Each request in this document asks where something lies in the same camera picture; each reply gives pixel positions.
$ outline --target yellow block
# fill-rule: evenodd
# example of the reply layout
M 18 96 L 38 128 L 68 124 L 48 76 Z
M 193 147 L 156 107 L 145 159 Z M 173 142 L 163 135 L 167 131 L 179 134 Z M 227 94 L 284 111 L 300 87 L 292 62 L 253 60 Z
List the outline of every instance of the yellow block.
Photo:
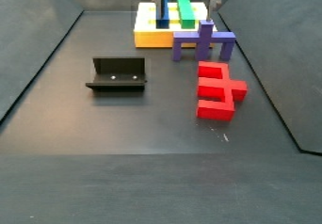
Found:
M 181 29 L 179 21 L 177 4 L 168 3 L 169 28 L 156 29 L 153 3 L 138 3 L 138 10 L 134 24 L 134 44 L 137 48 L 172 48 L 173 32 L 197 31 L 199 20 L 205 19 L 207 9 L 204 3 L 191 3 L 196 18 L 195 29 Z M 184 43 L 183 47 L 195 47 L 195 43 Z

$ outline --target red stacked blocks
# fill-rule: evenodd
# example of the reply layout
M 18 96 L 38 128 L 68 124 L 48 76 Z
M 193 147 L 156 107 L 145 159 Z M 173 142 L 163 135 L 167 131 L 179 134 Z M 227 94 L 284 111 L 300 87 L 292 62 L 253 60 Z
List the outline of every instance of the red stacked blocks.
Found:
M 231 80 L 225 63 L 199 62 L 197 96 L 215 98 L 219 101 L 197 101 L 196 116 L 204 119 L 232 119 L 235 101 L 241 101 L 247 95 L 245 81 Z

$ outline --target red l-shaped block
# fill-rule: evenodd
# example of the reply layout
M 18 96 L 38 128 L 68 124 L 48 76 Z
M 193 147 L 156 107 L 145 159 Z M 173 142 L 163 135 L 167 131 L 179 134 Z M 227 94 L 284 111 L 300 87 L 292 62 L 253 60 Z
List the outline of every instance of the red l-shaped block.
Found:
M 225 63 L 199 62 L 197 96 L 215 98 L 219 101 L 197 101 L 196 116 L 204 119 L 232 119 L 235 113 L 233 101 L 241 101 L 247 95 L 245 81 L 231 80 Z

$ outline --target toy block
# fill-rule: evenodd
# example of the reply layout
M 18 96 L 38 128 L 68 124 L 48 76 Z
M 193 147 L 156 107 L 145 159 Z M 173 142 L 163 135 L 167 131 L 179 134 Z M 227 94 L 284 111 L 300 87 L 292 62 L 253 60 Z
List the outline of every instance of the toy block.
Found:
M 173 46 L 173 32 L 197 32 L 197 22 L 205 19 L 204 3 L 192 2 L 195 28 L 181 29 L 177 3 L 167 3 L 169 24 L 167 29 L 156 28 L 156 6 L 153 3 L 138 3 L 134 23 L 134 45 L 137 48 L 171 48 Z M 181 48 L 193 48 L 195 42 L 183 42 Z
M 92 90 L 144 90 L 142 57 L 93 57 L 96 77 L 85 86 Z
M 231 120 L 233 101 L 241 101 L 247 94 L 247 83 L 231 80 L 228 66 L 224 63 L 199 62 L 197 96 L 219 101 L 199 101 L 197 117 L 213 120 Z
M 197 101 L 197 118 L 231 121 L 233 113 L 233 102 L 223 103 L 207 100 Z
M 184 33 L 173 34 L 173 42 L 196 42 L 196 54 L 195 58 L 197 61 L 205 60 L 208 55 L 209 43 L 221 43 L 220 59 L 224 61 L 229 60 L 233 44 L 235 35 L 232 32 L 212 32 L 213 22 L 207 20 L 199 21 L 197 35 L 191 36 Z M 176 44 L 172 48 L 172 60 L 179 61 L 181 58 L 181 48 Z
M 189 0 L 177 0 L 181 29 L 195 28 L 195 15 Z
M 168 0 L 161 0 L 161 9 L 163 9 L 163 16 L 159 16 L 156 12 L 156 28 L 157 29 L 167 29 L 169 24 L 169 17 L 168 17 Z
M 199 62 L 197 76 L 223 79 L 221 68 L 213 62 Z

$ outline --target purple block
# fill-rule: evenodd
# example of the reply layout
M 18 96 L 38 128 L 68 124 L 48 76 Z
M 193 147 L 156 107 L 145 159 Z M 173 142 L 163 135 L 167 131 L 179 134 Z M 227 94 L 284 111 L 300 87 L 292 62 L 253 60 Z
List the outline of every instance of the purple block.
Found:
M 208 44 L 207 42 L 199 42 L 196 43 L 196 53 L 195 53 L 195 58 L 197 61 L 205 60 L 207 59 L 207 54 L 208 54 Z
M 173 47 L 172 47 L 172 60 L 173 61 L 180 61 L 181 59 L 181 43 L 180 42 L 173 42 Z
M 181 59 L 181 43 L 196 42 L 195 58 L 197 61 L 207 59 L 209 43 L 221 43 L 220 59 L 228 61 L 235 44 L 235 34 L 232 32 L 212 33 L 213 22 L 207 20 L 199 21 L 197 32 L 175 32 L 172 59 Z
M 232 32 L 213 32 L 211 34 L 211 41 L 216 43 L 235 42 L 236 37 Z
M 228 61 L 232 53 L 235 43 L 223 43 L 221 45 L 221 51 L 220 51 L 220 59 L 223 61 Z
M 199 29 L 197 33 L 203 41 L 211 41 L 211 34 L 212 34 L 213 22 L 207 20 L 199 21 Z
M 175 32 L 173 33 L 173 42 L 197 42 L 199 34 L 197 32 Z

